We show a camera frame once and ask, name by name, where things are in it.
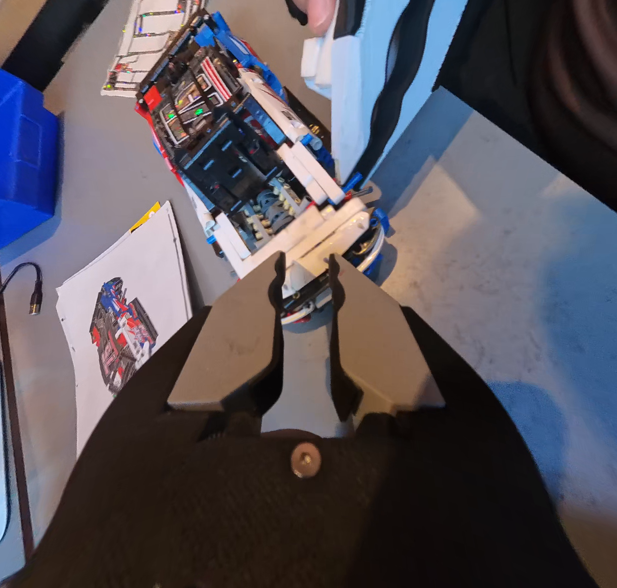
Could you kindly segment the grey desk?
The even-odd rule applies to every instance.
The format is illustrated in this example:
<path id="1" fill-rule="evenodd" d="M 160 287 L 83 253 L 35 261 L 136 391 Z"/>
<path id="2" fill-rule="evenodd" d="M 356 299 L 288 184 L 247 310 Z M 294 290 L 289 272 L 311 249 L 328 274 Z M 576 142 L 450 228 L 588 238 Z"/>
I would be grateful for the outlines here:
<path id="1" fill-rule="evenodd" d="M 132 0 L 111 0 L 44 92 L 64 127 L 56 216 L 1 250 L 42 268 L 5 293 L 33 541 L 76 457 L 75 379 L 56 288 L 154 202 L 171 202 L 194 308 L 233 283 L 130 99 L 100 94 Z M 392 232 L 378 282 L 412 306 L 520 427 L 568 536 L 616 587 L 616 214 L 447 91 L 375 175 Z"/>

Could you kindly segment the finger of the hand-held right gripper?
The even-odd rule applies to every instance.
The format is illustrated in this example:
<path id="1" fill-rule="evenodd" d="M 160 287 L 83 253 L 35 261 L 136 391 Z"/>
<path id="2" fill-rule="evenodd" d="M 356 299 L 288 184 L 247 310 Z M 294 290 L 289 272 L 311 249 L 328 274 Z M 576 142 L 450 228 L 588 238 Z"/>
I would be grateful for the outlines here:
<path id="1" fill-rule="evenodd" d="M 468 0 L 409 0 L 391 38 L 384 85 L 370 113 L 369 137 L 358 160 L 358 184 L 365 184 L 431 96 Z"/>
<path id="2" fill-rule="evenodd" d="M 355 37 L 355 57 L 345 67 L 343 78 L 331 98 L 332 153 L 337 177 L 346 182 L 365 150 L 369 137 L 370 113 L 384 85 L 386 68 L 397 49 L 392 32 L 409 0 L 366 0 L 362 26 Z"/>

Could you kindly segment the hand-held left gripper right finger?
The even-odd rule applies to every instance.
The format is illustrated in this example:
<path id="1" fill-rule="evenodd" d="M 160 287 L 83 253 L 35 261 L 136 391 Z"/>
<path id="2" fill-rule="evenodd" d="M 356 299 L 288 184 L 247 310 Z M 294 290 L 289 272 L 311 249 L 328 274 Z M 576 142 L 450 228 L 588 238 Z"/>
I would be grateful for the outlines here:
<path id="1" fill-rule="evenodd" d="M 399 303 L 339 254 L 330 255 L 328 272 L 334 312 L 330 392 L 339 420 L 443 408 Z"/>

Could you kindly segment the white toy brick panel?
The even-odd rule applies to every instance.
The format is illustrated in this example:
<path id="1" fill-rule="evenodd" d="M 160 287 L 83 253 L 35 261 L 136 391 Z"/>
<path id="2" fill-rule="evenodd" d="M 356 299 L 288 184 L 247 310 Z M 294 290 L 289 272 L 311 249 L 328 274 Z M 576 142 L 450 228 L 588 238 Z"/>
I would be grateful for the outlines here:
<path id="1" fill-rule="evenodd" d="M 331 213 L 286 253 L 282 296 L 299 292 L 328 267 L 331 254 L 344 254 L 369 228 L 370 212 L 359 199 Z"/>

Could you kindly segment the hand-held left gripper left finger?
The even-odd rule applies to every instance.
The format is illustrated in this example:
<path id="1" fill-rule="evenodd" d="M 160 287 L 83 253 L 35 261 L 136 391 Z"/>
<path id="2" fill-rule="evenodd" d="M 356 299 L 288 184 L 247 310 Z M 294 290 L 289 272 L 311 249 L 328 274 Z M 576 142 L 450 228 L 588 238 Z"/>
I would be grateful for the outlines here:
<path id="1" fill-rule="evenodd" d="M 168 397 L 178 410 L 270 410 L 282 393 L 284 253 L 218 298 Z"/>

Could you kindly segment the holographic sticker sheet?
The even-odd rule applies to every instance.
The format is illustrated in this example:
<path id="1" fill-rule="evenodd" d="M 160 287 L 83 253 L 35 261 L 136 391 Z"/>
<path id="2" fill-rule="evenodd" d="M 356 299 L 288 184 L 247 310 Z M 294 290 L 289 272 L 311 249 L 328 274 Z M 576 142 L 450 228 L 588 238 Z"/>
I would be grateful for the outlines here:
<path id="1" fill-rule="evenodd" d="M 175 34 L 207 0 L 133 0 L 102 96 L 135 97 Z"/>

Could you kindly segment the thick instruction booklet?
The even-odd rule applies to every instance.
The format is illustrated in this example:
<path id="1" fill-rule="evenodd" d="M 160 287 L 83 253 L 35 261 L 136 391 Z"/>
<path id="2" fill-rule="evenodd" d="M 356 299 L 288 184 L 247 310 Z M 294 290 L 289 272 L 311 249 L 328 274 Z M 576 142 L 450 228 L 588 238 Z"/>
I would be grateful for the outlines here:
<path id="1" fill-rule="evenodd" d="M 75 375 L 76 454 L 132 376 L 192 316 L 170 202 L 57 289 Z"/>

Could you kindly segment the toy brick race car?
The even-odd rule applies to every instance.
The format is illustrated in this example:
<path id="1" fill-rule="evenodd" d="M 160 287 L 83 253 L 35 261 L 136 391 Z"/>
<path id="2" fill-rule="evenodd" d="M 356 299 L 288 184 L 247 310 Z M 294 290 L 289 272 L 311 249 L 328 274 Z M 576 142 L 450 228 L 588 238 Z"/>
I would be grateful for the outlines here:
<path id="1" fill-rule="evenodd" d="M 196 206 L 208 243 L 238 280 L 273 253 L 286 255 L 353 199 L 368 208 L 370 225 L 339 255 L 371 278 L 381 261 L 388 216 L 363 200 L 371 187 L 358 184 L 344 193 L 326 143 L 220 13 L 201 9 L 191 16 L 143 79 L 136 99 L 159 153 Z M 282 323 L 302 322 L 330 300 L 327 267 L 299 292 L 282 297 Z"/>

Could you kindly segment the blue storage bin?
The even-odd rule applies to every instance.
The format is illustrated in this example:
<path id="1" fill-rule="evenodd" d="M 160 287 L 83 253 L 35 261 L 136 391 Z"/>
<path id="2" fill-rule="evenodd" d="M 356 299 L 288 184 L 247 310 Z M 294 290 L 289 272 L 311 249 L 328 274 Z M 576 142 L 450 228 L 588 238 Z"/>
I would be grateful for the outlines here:
<path id="1" fill-rule="evenodd" d="M 51 219 L 58 187 L 58 117 L 42 92 L 1 70 L 1 247 Z"/>

